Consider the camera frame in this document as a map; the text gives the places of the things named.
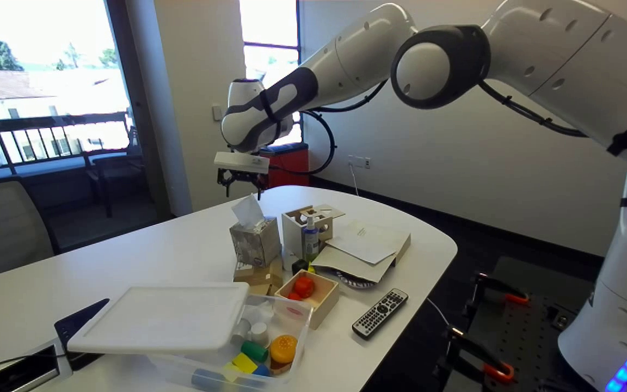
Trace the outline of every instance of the white plastic container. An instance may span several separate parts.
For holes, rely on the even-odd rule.
[[[271,391],[292,383],[306,354],[311,313],[311,307],[281,297],[246,297],[235,331],[223,348],[189,355],[149,355],[149,359],[171,383],[198,391]],[[296,337],[296,355],[286,373],[264,376],[225,370],[243,354],[243,345],[249,339],[249,324],[255,320],[268,324],[268,345],[280,335]]]

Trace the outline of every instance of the outlet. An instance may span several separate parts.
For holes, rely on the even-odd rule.
[[[352,156],[349,156],[349,166],[352,166],[352,167],[367,167],[367,170],[369,170],[369,167],[373,167],[373,159],[371,159],[371,156],[354,156],[354,155],[352,155]]]

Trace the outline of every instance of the sky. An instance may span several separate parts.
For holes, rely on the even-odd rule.
[[[0,0],[0,41],[25,68],[55,68],[70,44],[86,63],[116,48],[104,0]]]

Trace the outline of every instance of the gray chair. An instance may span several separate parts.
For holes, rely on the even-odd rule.
[[[0,180],[0,272],[55,256],[43,217],[18,179]]]

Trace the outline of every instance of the black cable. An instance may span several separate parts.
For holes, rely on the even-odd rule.
[[[333,156],[336,156],[337,143],[336,143],[336,136],[333,136],[330,122],[326,122],[320,114],[316,114],[316,112],[303,112],[303,114],[316,117],[316,119],[322,125],[322,129],[326,130],[330,142],[331,142],[326,162],[325,162],[322,166],[318,166],[316,170],[311,170],[311,172],[298,172],[298,170],[280,167],[280,166],[271,166],[271,170],[281,170],[281,172],[288,172],[288,175],[315,177],[315,175],[318,175],[318,172],[322,172],[325,167],[331,166],[331,162],[333,162]]]
[[[360,103],[352,105],[352,107],[316,107],[311,112],[322,112],[322,114],[344,114],[344,112],[355,112],[365,105],[369,105],[371,101],[374,101],[374,97],[384,90],[385,80],[381,80],[373,93],[365,97]]]
[[[0,359],[0,367],[4,363],[14,363],[14,362],[22,362],[22,359],[30,359],[30,357],[39,357],[39,359],[62,359],[62,357],[67,357],[67,355],[18,355],[18,357],[6,357],[6,359]]]
[[[493,97],[494,101],[498,101],[501,105],[509,107],[512,112],[517,112],[518,115],[525,115],[529,117],[532,122],[538,122],[541,127],[547,127],[559,136],[568,136],[568,138],[587,138],[579,129],[568,129],[568,127],[563,127],[563,125],[555,125],[552,117],[542,117],[541,114],[518,105],[512,101],[512,97],[503,97],[498,93],[494,88],[491,88],[487,80],[479,82],[479,88]]]

